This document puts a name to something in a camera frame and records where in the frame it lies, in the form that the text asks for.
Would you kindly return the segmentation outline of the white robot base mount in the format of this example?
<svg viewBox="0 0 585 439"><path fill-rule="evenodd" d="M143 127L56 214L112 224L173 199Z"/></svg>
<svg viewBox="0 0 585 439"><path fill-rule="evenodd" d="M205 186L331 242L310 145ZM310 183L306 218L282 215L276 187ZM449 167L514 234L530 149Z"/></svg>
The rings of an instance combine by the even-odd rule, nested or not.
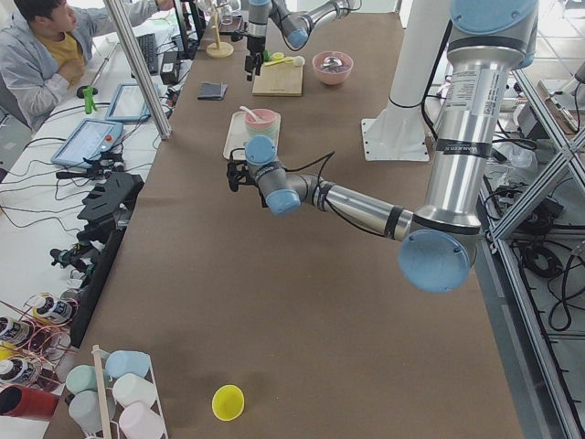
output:
<svg viewBox="0 0 585 439"><path fill-rule="evenodd" d="M362 121L367 161L430 159L421 109L442 41L449 36L449 9L450 3L442 0L412 3L388 105L377 118Z"/></svg>

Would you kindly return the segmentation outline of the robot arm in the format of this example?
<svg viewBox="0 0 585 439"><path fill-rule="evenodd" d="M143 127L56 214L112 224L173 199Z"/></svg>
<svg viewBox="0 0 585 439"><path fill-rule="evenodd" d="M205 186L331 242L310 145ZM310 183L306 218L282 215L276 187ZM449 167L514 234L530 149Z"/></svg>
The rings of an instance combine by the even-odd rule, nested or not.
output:
<svg viewBox="0 0 585 439"><path fill-rule="evenodd" d="M230 159L229 186L259 190L277 216L303 203L401 244L399 267L417 288L450 292L468 277L481 237L476 201L508 76L534 58L535 1L417 1L413 4L385 109L362 122L370 160L416 160L426 154L421 118L441 58L452 66L449 90L433 125L432 170L424 203L413 211L355 192L321 175L288 169L265 135Z"/></svg>
<svg viewBox="0 0 585 439"><path fill-rule="evenodd" d="M355 1L335 0L325 1L311 11L292 12L284 1L249 1L248 20L232 35L233 41L247 40L249 53L244 63L247 81L261 74L270 20L280 30L285 45L298 51L319 26L342 19L360 8L360 2L357 5Z"/></svg>

